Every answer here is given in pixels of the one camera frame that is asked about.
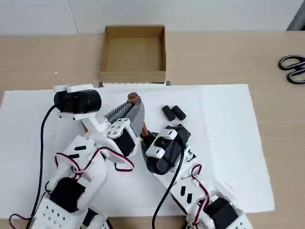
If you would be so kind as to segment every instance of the black cable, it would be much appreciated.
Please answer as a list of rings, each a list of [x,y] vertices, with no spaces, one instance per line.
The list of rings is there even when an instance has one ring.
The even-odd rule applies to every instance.
[[[40,191],[41,191],[41,183],[42,183],[42,171],[43,171],[43,130],[44,130],[44,125],[47,121],[47,118],[49,117],[50,113],[52,112],[52,110],[54,110],[56,108],[56,105],[53,105],[50,107],[50,109],[47,111],[46,115],[43,118],[43,121],[41,123],[41,131],[40,131],[40,170],[39,170],[39,182],[38,182],[38,190],[37,190],[37,196],[35,199],[35,203],[32,209],[32,212],[30,214],[30,219],[28,221],[27,226],[25,227],[25,229],[29,229],[30,225],[32,223],[33,217],[35,215],[36,212],[36,207],[39,201],[39,196],[40,196]]]
[[[175,174],[174,174],[174,176],[173,176],[173,178],[172,178],[172,181],[171,181],[170,185],[168,186],[168,188],[167,188],[167,190],[166,190],[164,196],[162,197],[162,199],[161,199],[159,205],[157,206],[156,211],[155,211],[154,214],[153,214],[153,217],[152,217],[152,229],[155,229],[155,221],[156,221],[157,214],[158,214],[158,212],[159,212],[159,210],[160,210],[160,208],[161,208],[163,202],[165,201],[166,197],[167,197],[168,194],[170,193],[170,191],[171,191],[171,189],[172,189],[172,187],[173,187],[173,185],[174,185],[174,183],[175,183],[175,181],[176,181],[176,178],[177,178],[177,176],[178,176],[178,174],[179,174],[179,172],[180,172],[180,169],[181,169],[181,166],[182,166],[182,163],[183,163],[183,159],[184,159],[184,149],[182,148],[182,151],[181,151],[181,158],[180,158],[180,161],[179,161],[179,165],[178,165],[178,167],[177,167],[177,170],[176,170],[176,172],[175,172]]]

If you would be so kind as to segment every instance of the small black cylinder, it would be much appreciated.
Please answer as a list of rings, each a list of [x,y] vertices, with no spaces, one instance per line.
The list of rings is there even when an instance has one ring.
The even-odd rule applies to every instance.
[[[172,112],[179,118],[181,121],[186,118],[186,114],[178,107],[174,106]]]
[[[164,106],[162,108],[162,111],[163,111],[163,113],[164,113],[164,115],[165,115],[165,117],[167,118],[168,121],[172,121],[176,118],[175,114],[172,112],[172,110],[170,109],[169,106],[167,106],[167,105]]]

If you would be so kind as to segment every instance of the white foam board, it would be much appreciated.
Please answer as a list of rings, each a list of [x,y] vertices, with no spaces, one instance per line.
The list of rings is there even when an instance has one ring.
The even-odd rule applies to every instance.
[[[127,93],[134,91],[97,90],[102,96],[98,118],[123,103]],[[269,175],[246,85],[170,86],[137,88],[136,91],[143,99],[145,121],[152,131],[159,131],[167,125],[161,112],[163,105],[177,104],[183,108],[188,115],[183,125],[192,133],[190,143],[193,151],[200,155],[211,176],[216,176],[231,189],[244,211],[274,209]],[[5,93],[0,109],[0,126],[8,131],[0,134],[0,166],[9,175],[0,178],[5,187],[0,202],[6,206],[0,209],[0,218],[13,212],[30,213],[38,182],[39,126],[52,104],[53,95],[50,90]],[[54,153],[64,150],[77,133],[83,133],[79,123],[51,115],[45,132],[44,182],[55,170]],[[132,161],[136,169],[127,174],[116,172],[111,163],[106,163],[107,184],[94,206],[105,210],[109,216],[151,216],[164,194],[163,187],[147,171],[140,152]],[[171,198],[167,198],[160,215],[181,214]]]

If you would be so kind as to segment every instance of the copper cylinder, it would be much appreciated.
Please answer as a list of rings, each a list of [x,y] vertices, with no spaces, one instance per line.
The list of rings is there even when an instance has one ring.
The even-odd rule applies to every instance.
[[[142,135],[143,135],[144,137],[147,137],[147,136],[149,135],[149,132],[148,132],[148,130],[147,130],[147,127],[146,127],[145,122],[144,122],[143,127],[142,127]]]
[[[129,102],[131,104],[136,104],[139,101],[140,101],[140,97],[136,92],[132,92],[132,93],[128,94],[127,102]]]

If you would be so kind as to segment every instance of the black cylinder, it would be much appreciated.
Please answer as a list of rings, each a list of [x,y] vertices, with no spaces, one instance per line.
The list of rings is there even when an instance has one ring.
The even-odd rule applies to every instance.
[[[170,109],[169,106],[167,106],[167,105],[164,106],[162,108],[162,111],[163,111],[163,113],[164,113],[164,115],[165,115],[165,117],[167,118],[168,121],[172,121],[176,118],[175,114],[172,112],[172,110]]]
[[[186,114],[178,107],[174,106],[172,112],[179,118],[181,121],[186,118]]]
[[[102,99],[96,90],[84,90],[68,93],[57,92],[54,103],[61,112],[85,114],[97,112],[102,106]]]

